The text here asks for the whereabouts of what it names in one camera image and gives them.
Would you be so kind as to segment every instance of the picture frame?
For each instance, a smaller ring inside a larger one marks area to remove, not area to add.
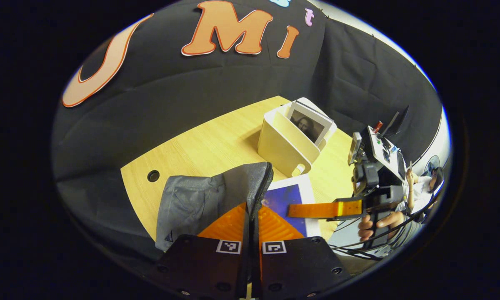
[[[290,105],[286,118],[290,120],[316,146],[334,123],[330,118],[323,116],[308,106],[294,101]]]

